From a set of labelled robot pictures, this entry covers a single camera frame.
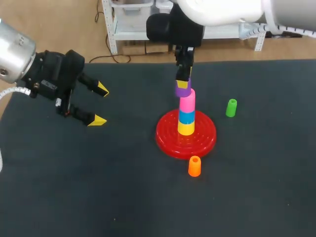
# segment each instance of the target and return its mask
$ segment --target dark gray mat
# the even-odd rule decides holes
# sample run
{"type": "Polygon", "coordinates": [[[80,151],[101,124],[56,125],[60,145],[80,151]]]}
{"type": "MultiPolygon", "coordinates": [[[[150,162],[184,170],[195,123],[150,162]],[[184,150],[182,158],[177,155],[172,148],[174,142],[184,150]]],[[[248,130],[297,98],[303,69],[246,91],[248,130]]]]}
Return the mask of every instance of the dark gray mat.
{"type": "Polygon", "coordinates": [[[15,94],[0,123],[1,237],[316,235],[316,61],[196,64],[197,108],[217,127],[202,175],[162,154],[155,125],[178,105],[174,65],[87,65],[110,95],[54,102],[15,94]],[[229,99],[237,116],[226,118],[229,99]]]}

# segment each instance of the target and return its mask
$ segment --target metal shelf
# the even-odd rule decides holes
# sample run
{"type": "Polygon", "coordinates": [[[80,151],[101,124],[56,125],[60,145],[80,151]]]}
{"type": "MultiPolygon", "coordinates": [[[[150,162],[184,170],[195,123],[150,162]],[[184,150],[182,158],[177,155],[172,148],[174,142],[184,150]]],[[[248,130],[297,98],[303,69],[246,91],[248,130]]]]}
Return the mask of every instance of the metal shelf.
{"type": "MultiPolygon", "coordinates": [[[[112,54],[118,53],[117,40],[148,40],[146,31],[135,31],[132,28],[127,31],[126,27],[124,30],[120,28],[117,18],[115,17],[113,20],[109,0],[102,0],[102,5],[112,54]]],[[[205,27],[204,39],[238,39],[241,32],[252,30],[258,26],[258,24],[240,23],[219,27],[205,27]]],[[[261,51],[265,35],[263,33],[254,36],[254,38],[258,38],[255,51],[261,51]]]]}

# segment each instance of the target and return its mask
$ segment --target cable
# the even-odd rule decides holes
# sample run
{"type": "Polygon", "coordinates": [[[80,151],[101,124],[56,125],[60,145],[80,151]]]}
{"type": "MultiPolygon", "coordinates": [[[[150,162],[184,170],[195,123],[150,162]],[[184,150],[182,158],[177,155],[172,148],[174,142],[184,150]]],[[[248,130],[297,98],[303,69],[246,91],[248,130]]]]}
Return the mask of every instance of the cable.
{"type": "MultiPolygon", "coordinates": [[[[95,22],[95,23],[98,23],[99,14],[100,14],[100,13],[103,13],[103,14],[104,14],[104,12],[99,11],[99,2],[100,2],[100,0],[97,1],[97,7],[96,7],[97,13],[96,13],[96,15],[95,15],[95,17],[94,17],[94,22],[95,22]]],[[[92,59],[89,61],[89,63],[91,63],[92,61],[94,61],[94,60],[96,60],[96,59],[98,59],[98,58],[112,58],[113,61],[116,62],[116,63],[129,63],[129,62],[132,60],[131,56],[144,56],[144,55],[147,55],[147,54],[146,54],[146,43],[144,43],[144,48],[145,48],[145,50],[144,50],[145,53],[144,53],[144,54],[131,54],[131,55],[116,54],[116,55],[113,55],[112,52],[111,52],[110,46],[109,46],[109,44],[108,44],[108,39],[109,39],[109,35],[107,34],[106,37],[105,37],[105,44],[107,45],[107,48],[108,48],[108,50],[109,50],[109,52],[110,52],[110,55],[97,56],[97,57],[95,57],[95,58],[92,58],[92,59]],[[125,56],[125,57],[127,57],[127,61],[126,61],[126,62],[119,62],[118,60],[115,59],[115,57],[117,57],[117,56],[125,56]]]]}
{"type": "MultiPolygon", "coordinates": [[[[8,88],[6,90],[4,90],[3,92],[0,93],[0,100],[7,94],[13,93],[13,92],[20,92],[26,95],[30,95],[31,90],[29,90],[28,88],[25,87],[11,87],[8,88]]],[[[2,161],[2,154],[1,154],[1,149],[0,149],[0,172],[2,170],[3,167],[3,161],[2,161]]]]}
{"type": "MultiPolygon", "coordinates": [[[[309,36],[309,37],[312,37],[312,38],[316,38],[316,32],[313,32],[313,31],[306,31],[306,30],[302,30],[302,29],[297,29],[297,28],[292,28],[292,27],[285,27],[285,26],[278,26],[278,28],[284,32],[291,32],[291,33],[296,33],[296,34],[300,34],[300,35],[303,35],[303,36],[309,36]]],[[[248,39],[252,36],[255,36],[259,33],[264,33],[264,32],[267,32],[267,31],[270,31],[270,27],[267,25],[267,24],[264,24],[264,25],[260,25],[260,27],[254,29],[254,30],[250,30],[248,32],[245,32],[243,33],[242,35],[240,35],[240,39],[241,40],[245,40],[245,39],[248,39]]]]}
{"type": "Polygon", "coordinates": [[[99,11],[99,2],[100,2],[100,0],[97,1],[97,14],[96,14],[95,17],[94,17],[94,22],[95,22],[95,23],[98,22],[98,20],[99,20],[99,14],[100,14],[100,13],[102,13],[102,14],[104,15],[104,12],[99,11]]]}

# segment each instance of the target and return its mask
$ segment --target stacked cups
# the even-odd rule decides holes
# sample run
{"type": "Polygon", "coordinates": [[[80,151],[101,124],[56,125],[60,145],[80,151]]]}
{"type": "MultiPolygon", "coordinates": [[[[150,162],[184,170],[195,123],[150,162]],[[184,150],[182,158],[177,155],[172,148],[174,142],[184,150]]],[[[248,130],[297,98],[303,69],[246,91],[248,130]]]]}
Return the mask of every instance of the stacked cups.
{"type": "Polygon", "coordinates": [[[178,132],[181,135],[189,136],[194,133],[195,129],[195,108],[196,108],[196,93],[191,89],[191,94],[188,97],[180,98],[178,132]]]}

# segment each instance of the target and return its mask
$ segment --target red plastic base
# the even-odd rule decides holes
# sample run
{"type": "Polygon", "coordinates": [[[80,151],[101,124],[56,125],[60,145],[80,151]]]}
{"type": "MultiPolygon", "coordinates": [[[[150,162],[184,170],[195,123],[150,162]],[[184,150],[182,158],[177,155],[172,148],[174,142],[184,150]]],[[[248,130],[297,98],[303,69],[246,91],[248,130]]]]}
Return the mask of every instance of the red plastic base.
{"type": "Polygon", "coordinates": [[[195,131],[190,136],[178,133],[179,110],[164,115],[158,122],[156,142],[167,155],[190,159],[192,156],[203,157],[216,143],[216,128],[213,121],[200,111],[196,111],[195,131]]]}

